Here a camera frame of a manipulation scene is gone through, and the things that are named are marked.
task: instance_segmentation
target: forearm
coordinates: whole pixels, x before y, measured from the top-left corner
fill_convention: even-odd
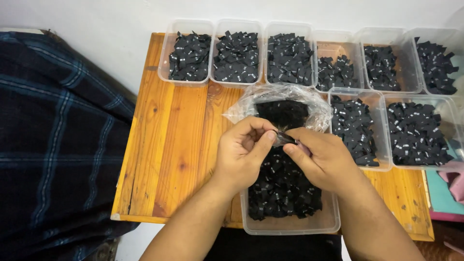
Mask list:
[[[375,188],[362,173],[358,188],[339,196],[342,232],[360,260],[424,260]]]
[[[233,195],[206,183],[159,231],[140,261],[203,260],[218,235]]]

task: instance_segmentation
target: hand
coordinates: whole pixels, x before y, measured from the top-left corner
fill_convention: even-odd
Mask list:
[[[309,157],[296,145],[284,146],[285,153],[315,186],[344,196],[366,180],[339,137],[306,128],[292,129],[286,133],[311,151]]]
[[[230,197],[252,186],[276,139],[273,130],[268,120],[246,117],[222,134],[211,181]]]

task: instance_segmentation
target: white wall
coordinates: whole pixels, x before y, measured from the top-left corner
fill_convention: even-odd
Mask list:
[[[0,0],[0,27],[51,29],[135,94],[152,32],[175,18],[308,22],[316,29],[464,27],[462,0]]]

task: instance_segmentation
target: finger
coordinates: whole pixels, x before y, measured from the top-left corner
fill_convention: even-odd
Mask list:
[[[311,181],[315,175],[321,175],[323,170],[308,157],[298,146],[285,144],[284,151],[301,168],[305,176]]]
[[[325,150],[327,148],[327,134],[308,130],[306,128],[296,128],[285,132],[295,140],[303,143],[312,153]]]
[[[258,142],[255,143],[253,149],[248,153],[247,157],[254,163],[261,165],[264,158],[271,150],[272,144],[276,140],[276,133],[273,130],[268,130],[264,133]]]
[[[263,118],[257,117],[246,117],[243,120],[237,122],[230,130],[227,131],[227,135],[232,137],[240,137],[248,135],[252,130],[270,131],[277,130],[272,123]]]

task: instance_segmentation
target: man's right hand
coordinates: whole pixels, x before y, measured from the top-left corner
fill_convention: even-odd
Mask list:
[[[306,128],[292,129],[286,133],[311,151],[312,155],[308,157],[294,144],[284,146],[285,153],[315,186],[344,197],[365,183],[364,174],[339,137]]]

